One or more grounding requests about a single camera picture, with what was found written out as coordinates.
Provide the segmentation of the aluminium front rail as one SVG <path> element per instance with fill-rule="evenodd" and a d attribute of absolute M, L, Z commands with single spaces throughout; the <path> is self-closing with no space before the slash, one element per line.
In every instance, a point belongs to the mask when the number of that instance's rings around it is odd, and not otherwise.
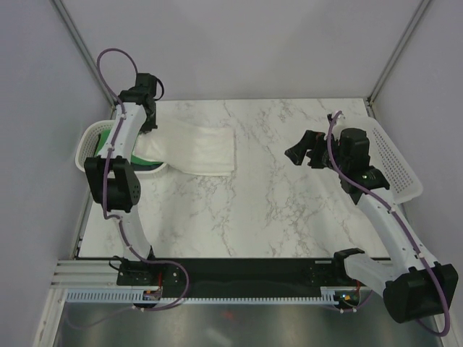
<path fill-rule="evenodd" d="M 251 282 L 291 285 L 298 288 L 353 286 L 354 279 L 329 258 L 180 258 L 158 264 L 110 260 L 70 260 L 57 265 L 53 282 L 110 286 L 178 286 L 186 283 L 248 285 Z"/>

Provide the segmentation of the white fluffy towel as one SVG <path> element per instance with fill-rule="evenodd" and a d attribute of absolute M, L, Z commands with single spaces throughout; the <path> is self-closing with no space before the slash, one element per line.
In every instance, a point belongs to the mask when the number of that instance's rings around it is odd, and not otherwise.
<path fill-rule="evenodd" d="M 160 119 L 157 129 L 137 137 L 132 154 L 186 174 L 229 176 L 235 169 L 234 130 Z"/>

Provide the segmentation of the green towel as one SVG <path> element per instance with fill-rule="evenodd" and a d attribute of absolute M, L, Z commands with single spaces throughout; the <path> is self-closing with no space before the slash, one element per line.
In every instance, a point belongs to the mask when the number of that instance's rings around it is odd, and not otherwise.
<path fill-rule="evenodd" d="M 105 129 L 98 135 L 98 141 L 97 141 L 97 145 L 95 147 L 95 152 L 94 152 L 95 155 L 98 154 L 98 152 L 101 150 L 101 148 L 106 143 L 106 140 L 109 137 L 109 133 L 110 133 L 110 129 Z M 139 165 L 139 166 L 157 166 L 157 165 L 161 165 L 162 162 L 144 160 L 135 155 L 132 155 L 131 164 Z"/>

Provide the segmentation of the white perforated basket right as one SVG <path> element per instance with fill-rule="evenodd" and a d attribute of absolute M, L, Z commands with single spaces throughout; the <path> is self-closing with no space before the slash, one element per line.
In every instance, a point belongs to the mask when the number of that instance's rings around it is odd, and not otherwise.
<path fill-rule="evenodd" d="M 372 163 L 389 182 L 394 201 L 403 204 L 419 197 L 421 181 L 383 127 L 373 118 L 358 119 L 354 126 L 366 131 Z"/>

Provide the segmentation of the white perforated basket left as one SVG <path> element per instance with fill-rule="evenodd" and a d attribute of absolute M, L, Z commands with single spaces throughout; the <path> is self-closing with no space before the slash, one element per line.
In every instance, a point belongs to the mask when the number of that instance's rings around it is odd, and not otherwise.
<path fill-rule="evenodd" d="M 98 121 L 85 130 L 75 156 L 75 165 L 80 171 L 85 171 L 84 162 L 86 158 L 95 156 L 94 152 L 98 141 L 98 135 L 105 129 L 110 129 L 111 131 L 113 125 L 113 120 Z M 162 171 L 165 167 L 167 167 L 167 163 L 162 163 L 157 166 L 139 166 L 133 164 L 131 164 L 131 166 L 134 168 L 137 176 L 141 177 L 142 175 L 154 174 Z"/>

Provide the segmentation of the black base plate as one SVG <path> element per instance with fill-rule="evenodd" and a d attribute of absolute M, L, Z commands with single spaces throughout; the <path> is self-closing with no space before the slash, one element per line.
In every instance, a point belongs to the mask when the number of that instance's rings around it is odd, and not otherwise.
<path fill-rule="evenodd" d="M 332 258 L 158 258 L 156 264 L 122 260 L 119 286 L 161 285 L 163 297 L 292 299 L 317 297 L 322 287 L 354 288 Z"/>

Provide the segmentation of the right aluminium frame post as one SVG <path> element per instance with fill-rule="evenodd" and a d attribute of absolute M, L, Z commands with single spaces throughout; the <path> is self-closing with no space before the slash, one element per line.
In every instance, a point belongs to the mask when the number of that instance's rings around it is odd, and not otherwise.
<path fill-rule="evenodd" d="M 394 49 L 391 55 L 389 56 L 385 67 L 382 69 L 379 75 L 379 78 L 374 84 L 372 91 L 365 98 L 365 103 L 367 107 L 369 108 L 373 107 L 375 100 L 377 99 L 380 92 L 382 91 L 390 74 L 393 72 L 396 64 L 398 63 L 402 54 L 404 53 L 405 48 L 407 47 L 408 43 L 411 41 L 412 36 L 417 31 L 420 23 L 422 22 L 423 18 L 427 14 L 432 4 L 433 4 L 433 0 L 419 1 L 416 9 L 414 10 L 411 18 L 409 19 L 407 23 L 407 26 L 405 27 L 404 31 L 400 35 L 397 44 L 394 46 Z"/>

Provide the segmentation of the aluminium frame post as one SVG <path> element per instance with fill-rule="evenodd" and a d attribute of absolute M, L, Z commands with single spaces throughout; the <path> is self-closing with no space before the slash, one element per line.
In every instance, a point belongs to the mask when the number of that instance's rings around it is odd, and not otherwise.
<path fill-rule="evenodd" d="M 379 78 L 374 84 L 372 91 L 365 98 L 365 103 L 367 107 L 369 108 L 373 107 L 375 100 L 377 99 L 380 92 L 382 91 L 390 74 L 393 72 L 396 64 L 398 63 L 402 54 L 404 53 L 405 48 L 407 47 L 408 43 L 411 41 L 412 36 L 417 31 L 420 23 L 422 22 L 423 18 L 427 14 L 432 4 L 433 4 L 433 0 L 419 1 L 416 9 L 414 10 L 411 18 L 409 19 L 407 23 L 407 26 L 405 27 L 404 31 L 400 35 L 397 44 L 394 46 L 394 49 L 391 55 L 389 56 L 385 67 L 382 69 L 379 75 Z"/>
<path fill-rule="evenodd" d="M 85 41 L 83 40 L 82 35 L 80 34 L 79 29 L 77 28 L 75 21 L 72 19 L 72 16 L 66 7 L 65 3 L 62 0 L 50 0 L 54 11 L 58 15 L 59 19 L 63 23 L 68 32 L 68 35 L 72 39 L 73 44 L 75 45 L 80 57 L 84 61 L 90 75 L 93 80 L 97 83 L 99 90 L 103 93 L 104 98 L 109 103 L 111 107 L 114 105 L 114 99 L 107 91 L 106 87 L 103 85 L 101 78 L 99 77 L 97 71 L 97 65 L 95 59 L 92 57 L 90 50 L 88 49 Z"/>

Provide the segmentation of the left aluminium frame post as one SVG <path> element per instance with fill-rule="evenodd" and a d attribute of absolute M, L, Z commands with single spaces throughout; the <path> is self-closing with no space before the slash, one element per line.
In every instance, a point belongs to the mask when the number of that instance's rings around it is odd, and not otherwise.
<path fill-rule="evenodd" d="M 111 107 L 114 105 L 114 99 L 107 91 L 106 87 L 103 85 L 101 78 L 99 77 L 97 71 L 97 65 L 95 59 L 92 57 L 90 50 L 88 49 L 85 41 L 83 40 L 82 35 L 80 34 L 79 29 L 77 28 L 75 21 L 72 19 L 72 16 L 66 7 L 65 3 L 62 0 L 50 0 L 54 11 L 58 15 L 59 19 L 63 23 L 68 32 L 68 35 L 72 39 L 73 44 L 75 45 L 80 57 L 84 61 L 90 75 L 93 80 L 97 83 L 99 90 L 103 93 L 104 98 L 109 103 Z"/>

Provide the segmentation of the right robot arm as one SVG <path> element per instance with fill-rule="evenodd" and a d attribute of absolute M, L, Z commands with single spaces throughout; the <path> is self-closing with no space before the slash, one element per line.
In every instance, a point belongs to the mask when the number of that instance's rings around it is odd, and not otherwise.
<path fill-rule="evenodd" d="M 361 249 L 338 251 L 330 269 L 334 282 L 347 285 L 357 280 L 366 285 L 383 299 L 398 323 L 437 314 L 449 323 L 458 273 L 453 265 L 442 265 L 417 240 L 395 208 L 389 182 L 370 163 L 366 131 L 347 128 L 334 137 L 307 130 L 284 154 L 296 166 L 307 158 L 311 168 L 336 171 L 341 188 L 373 225 L 391 259 L 387 267 Z"/>

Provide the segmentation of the white perforated basket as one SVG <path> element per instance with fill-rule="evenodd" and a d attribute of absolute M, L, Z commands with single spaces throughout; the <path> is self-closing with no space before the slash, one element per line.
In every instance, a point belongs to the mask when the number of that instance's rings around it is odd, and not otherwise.
<path fill-rule="evenodd" d="M 75 156 L 75 165 L 80 171 L 85 171 L 84 162 L 86 158 L 95 156 L 94 152 L 98 141 L 98 135 L 105 129 L 110 129 L 111 131 L 113 125 L 113 120 L 98 121 L 85 130 Z M 134 168 L 137 176 L 141 177 L 142 175 L 154 174 L 162 171 L 165 167 L 167 167 L 167 163 L 162 163 L 157 166 L 139 166 L 133 164 L 131 164 L 131 166 Z"/>
<path fill-rule="evenodd" d="M 358 119 L 354 126 L 366 131 L 372 163 L 389 182 L 394 201 L 403 204 L 419 197 L 421 181 L 383 127 L 373 118 Z"/>

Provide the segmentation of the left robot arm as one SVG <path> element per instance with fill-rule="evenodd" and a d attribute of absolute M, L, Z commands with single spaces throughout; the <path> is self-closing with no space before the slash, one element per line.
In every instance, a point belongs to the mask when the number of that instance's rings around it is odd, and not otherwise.
<path fill-rule="evenodd" d="M 139 261 L 133 276 L 143 285 L 154 283 L 158 267 L 141 225 L 137 204 L 141 183 L 131 165 L 132 152 L 140 134 L 157 129 L 156 92 L 162 86 L 148 73 L 138 73 L 135 85 L 117 96 L 116 118 L 109 136 L 98 153 L 84 162 L 85 175 L 94 202 L 105 220 L 118 228 L 124 246 L 124 258 Z"/>

